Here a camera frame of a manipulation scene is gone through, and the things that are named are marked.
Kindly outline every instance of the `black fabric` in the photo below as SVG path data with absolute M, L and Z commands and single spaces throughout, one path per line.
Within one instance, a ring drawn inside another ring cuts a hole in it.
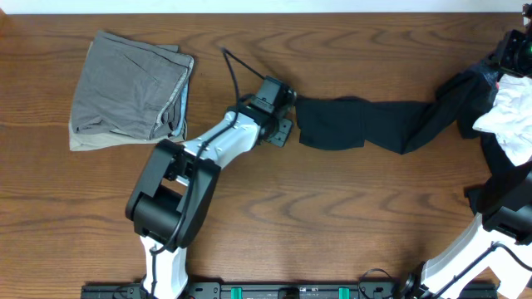
M 500 147 L 495 134 L 480 133 L 480 145 L 492 174 L 507 173 L 515 167 Z
M 406 154 L 427 144 L 455 120 L 459 121 L 462 136 L 471 135 L 469 123 L 472 125 L 481 115 L 471 112 L 479 110 L 491 92 L 482 74 L 465 71 L 436 91 L 434 103 L 372 103 L 356 96 L 336 100 L 300 96 L 296 102 L 299 142 L 321 150 L 346 150 L 363 147 L 367 140 Z
M 478 203 L 480 195 L 482 194 L 482 189 L 484 186 L 479 186 L 475 188 L 470 188 L 465 191 L 465 196 L 469 199 L 469 207 L 473 215 L 476 215 L 478 209 L 476 208 L 476 203 Z

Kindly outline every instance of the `crumpled white fabric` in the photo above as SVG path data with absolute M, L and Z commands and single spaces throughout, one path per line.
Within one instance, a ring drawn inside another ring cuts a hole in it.
M 493 108 L 473 129 L 495 133 L 506 156 L 519 166 L 532 157 L 532 79 L 504 75 Z

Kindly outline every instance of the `table surface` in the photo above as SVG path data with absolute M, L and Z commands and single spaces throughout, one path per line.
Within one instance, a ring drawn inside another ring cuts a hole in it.
M 145 274 L 124 208 L 153 146 L 68 149 L 72 96 L 98 29 L 195 57 L 195 137 L 234 102 L 221 46 L 306 96 L 431 102 L 521 22 L 466 13 L 9 17 L 0 29 L 1 297 L 75 298 L 85 283 Z M 241 91 L 255 92 L 261 81 L 236 68 Z M 405 155 L 370 143 L 321 151 L 298 136 L 224 170 L 189 248 L 190 274 L 333 282 L 379 267 L 401 277 L 462 232 L 472 220 L 463 188 L 490 177 L 479 140 L 462 140 L 455 124 Z

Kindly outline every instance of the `folded gray towel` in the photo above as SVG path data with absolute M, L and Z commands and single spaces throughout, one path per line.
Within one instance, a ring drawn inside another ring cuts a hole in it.
M 186 113 L 186 104 L 188 100 L 188 82 L 181 91 L 181 115 Z M 99 150 L 115 145 L 147 145 L 156 144 L 163 139 L 168 139 L 172 142 L 181 142 L 186 140 L 186 117 L 180 117 L 180 122 L 175 130 L 168 136 L 154 138 L 151 140 L 140 140 L 133 138 L 118 129 L 106 133 L 98 134 L 76 134 L 72 130 L 71 121 L 68 122 L 68 136 L 71 151 L 85 151 L 85 150 Z
M 98 32 L 86 58 L 71 111 L 75 134 L 119 130 L 140 140 L 171 133 L 180 123 L 180 93 L 194 59 L 177 46 L 152 46 Z

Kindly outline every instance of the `black cable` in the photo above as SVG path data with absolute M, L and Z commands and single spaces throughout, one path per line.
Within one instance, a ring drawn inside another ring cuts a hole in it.
M 448 282 L 437 294 L 435 294 L 431 299 L 438 299 L 441 297 L 443 293 L 445 293 L 452 285 L 454 285 L 456 282 L 458 282 L 465 274 L 467 274 L 473 267 L 475 267 L 479 262 L 481 262 L 483 259 L 485 259 L 490 253 L 494 252 L 497 248 L 503 248 L 506 250 L 506 252 L 525 270 L 528 270 L 532 272 L 532 267 L 525 264 L 523 261 L 521 261 L 511 249 L 506 247 L 504 244 L 501 243 L 492 243 L 491 246 L 488 247 L 479 257 L 475 259 L 469 266 L 467 266 L 460 274 L 453 277 L 450 282 Z
M 126 291 L 126 295 L 125 295 L 125 296 L 124 296 L 124 294 L 123 294 L 121 291 L 124 290 L 125 288 L 130 288 L 130 287 L 136 287 L 136 283 L 128 283 L 128 284 L 126 284 L 126 285 L 124 285 L 124 286 L 119 286 L 119 287 L 117 287 L 117 288 L 113 291 L 113 293 L 111 294 L 111 298 L 112 298 L 112 299 L 116 299 L 115 295 L 116 295 L 116 294 L 120 294 L 120 297 L 121 297 L 121 298 L 127 299 L 127 292 L 128 292 L 128 291 Z
M 390 274 L 388 274 L 388 272 L 380 269 L 380 268 L 373 268 L 373 269 L 370 269 L 370 270 L 367 270 L 366 273 L 364 273 L 361 277 L 360 277 L 360 283 L 362 283 L 362 279 L 364 279 L 364 277 L 369 274 L 369 273 L 372 273 L 372 272 L 382 272 L 384 274 L 386 274 L 390 280 L 392 280 L 393 282 L 395 281 L 395 279 L 393 279 L 392 276 L 390 276 Z M 393 288 L 390 290 L 390 295 L 388 296 L 385 296 L 383 297 L 382 299 L 390 299 L 393 297 L 393 294 L 396 292 L 396 287 L 397 287 L 397 284 L 394 283 L 393 284 Z M 366 298 L 366 299 L 371 299 L 368 295 L 366 295 L 366 290 L 362 289 L 361 287 L 359 288 L 359 292 Z
M 258 71 L 256 71 L 256 70 L 254 70 L 253 68 L 251 68 L 251 66 L 248 66 L 247 64 L 245 64 L 245 62 L 241 61 L 239 58 L 237 58 L 235 55 L 233 55 L 233 53 L 231 53 L 229 50 L 227 50 L 226 48 L 222 48 L 222 52 L 224 54 L 227 54 L 227 55 L 231 56 L 231 58 L 235 59 L 239 64 L 245 66 L 245 68 L 247 68 L 248 70 L 253 72 L 260 79 L 264 80 L 264 76 L 260 75 L 260 73 Z
M 168 241 L 159 249 L 156 249 L 153 247 L 150 249 L 151 253 L 151 293 L 150 298 L 153 299 L 155 297 L 155 286 L 157 285 L 157 278 L 156 278 L 156 257 L 158 254 L 162 253 L 164 250 L 166 250 L 175 240 L 175 238 L 179 235 L 181 228 L 183 227 L 183 224 L 185 223 L 186 213 L 189 210 L 189 204 L 190 204 L 190 197 L 192 196 L 192 191 L 194 189 L 195 184 L 195 177 L 198 172 L 198 161 L 200 160 L 201 154 L 204 152 L 204 150 L 209 146 L 209 143 L 211 143 L 213 140 L 218 138 L 220 135 L 222 135 L 225 131 L 229 130 L 236 124 L 236 120 L 239 116 L 239 102 L 240 102 L 240 91 L 239 91 L 239 83 L 236 80 L 236 75 L 234 74 L 233 67 L 231 66 L 231 63 L 229 62 L 228 55 L 231 56 L 233 59 L 235 59 L 238 63 L 245 66 L 248 70 L 252 71 L 255 75 L 257 75 L 259 78 L 264 80 L 264 76 L 259 74 L 256 70 L 251 68 L 251 66 L 248 66 L 243 61 L 241 61 L 239 58 L 237 58 L 233 53 L 231 53 L 229 50 L 222 48 L 222 54 L 224 55 L 225 62 L 227 63 L 227 67 L 229 68 L 229 73 L 231 74 L 231 79 L 233 80 L 234 85 L 234 94 L 236 96 L 236 111 L 234 112 L 234 118 L 231 120 L 231 122 L 226 125 L 222 130 L 219 130 L 214 135 L 212 135 L 210 138 L 208 138 L 206 141 L 201 143 L 201 146 L 198 149 L 198 152 L 196 153 L 196 157 L 194 159 L 194 162 L 192 163 L 192 175 L 189 179 L 189 184 L 186 192 L 186 196 L 183 203 L 183 209 L 181 213 L 180 220 L 175 225 L 174 231 L 168 238 Z

